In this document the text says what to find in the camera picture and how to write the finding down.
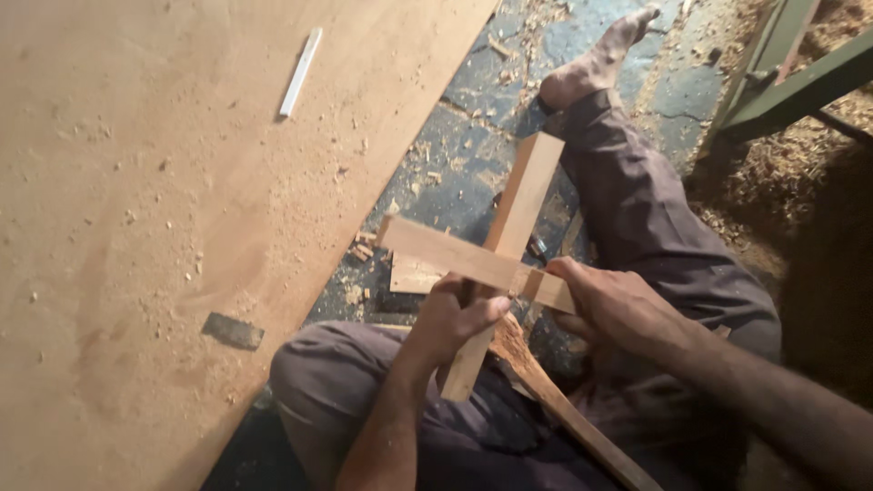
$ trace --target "finger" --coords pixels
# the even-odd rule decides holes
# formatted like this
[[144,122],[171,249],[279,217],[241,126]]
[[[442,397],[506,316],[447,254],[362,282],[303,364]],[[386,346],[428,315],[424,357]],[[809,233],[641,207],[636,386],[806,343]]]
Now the finger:
[[461,311],[459,321],[474,332],[479,332],[506,315],[510,305],[511,302],[507,297],[478,298]]
[[546,264],[546,272],[563,279],[576,295],[586,295],[594,285],[600,270],[576,262],[567,256],[552,259]]
[[557,324],[557,326],[561,330],[570,334],[575,334],[587,341],[589,344],[598,343],[597,331],[591,328],[591,325],[578,315],[568,314],[566,312],[561,312],[560,310],[555,310],[553,308],[549,308],[548,310],[552,316],[552,319],[554,320],[554,323]]
[[458,295],[461,293],[464,277],[458,273],[448,273],[430,288],[432,294],[443,293]]

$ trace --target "wood offcut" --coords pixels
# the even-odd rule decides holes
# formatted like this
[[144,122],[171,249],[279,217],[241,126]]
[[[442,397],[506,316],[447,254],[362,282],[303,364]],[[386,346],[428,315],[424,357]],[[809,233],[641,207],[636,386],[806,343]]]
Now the wood offcut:
[[509,363],[525,390],[540,401],[617,480],[633,491],[661,489],[651,476],[585,419],[561,393],[527,348],[521,327],[512,314],[499,320],[494,332],[491,351]]

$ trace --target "plywood sheet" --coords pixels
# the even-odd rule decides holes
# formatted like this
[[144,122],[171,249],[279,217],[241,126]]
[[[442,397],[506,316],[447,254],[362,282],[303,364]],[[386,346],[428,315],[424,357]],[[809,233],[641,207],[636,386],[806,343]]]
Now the plywood sheet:
[[0,487],[196,488],[494,4],[4,2]]

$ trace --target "pant leg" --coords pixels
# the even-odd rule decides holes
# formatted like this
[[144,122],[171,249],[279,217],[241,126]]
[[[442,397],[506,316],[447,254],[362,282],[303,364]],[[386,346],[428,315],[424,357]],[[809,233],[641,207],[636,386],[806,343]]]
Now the pant leg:
[[676,171],[633,128],[618,94],[602,90],[566,111],[561,164],[604,267],[640,274],[683,315],[771,361],[781,328],[769,294],[689,209]]
[[[273,357],[270,385],[282,423],[316,489],[333,488],[405,337],[395,329],[325,322],[301,329]],[[433,437],[440,448],[522,453],[544,438],[540,415],[493,368],[482,370],[467,402],[444,401],[436,387],[431,378],[420,445]]]
[[[601,265],[640,274],[683,315],[725,325],[731,342],[778,361],[780,322],[766,290],[689,209],[677,173],[633,128],[617,93],[592,93],[563,118],[561,164]],[[580,412],[664,488],[733,487],[746,450],[735,415],[626,353],[608,367],[621,380],[599,379]]]

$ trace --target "man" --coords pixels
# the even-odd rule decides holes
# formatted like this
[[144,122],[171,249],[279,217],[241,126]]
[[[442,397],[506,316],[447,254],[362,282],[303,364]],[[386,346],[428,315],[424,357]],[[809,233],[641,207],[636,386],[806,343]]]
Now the man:
[[[664,489],[735,488],[746,426],[816,477],[873,487],[873,417],[771,363],[780,349],[772,301],[689,210],[670,164],[622,111],[615,76],[657,15],[649,6],[618,20],[540,89],[560,111],[561,163],[611,270],[568,258],[546,268],[567,281],[584,319],[555,315],[558,324],[613,353],[577,408]],[[440,399],[435,369],[509,308],[499,297],[461,309],[460,288],[454,274],[439,281],[409,335],[328,322],[279,350],[271,384],[312,484],[620,489],[493,363],[468,402]],[[720,326],[727,340],[712,333]]]

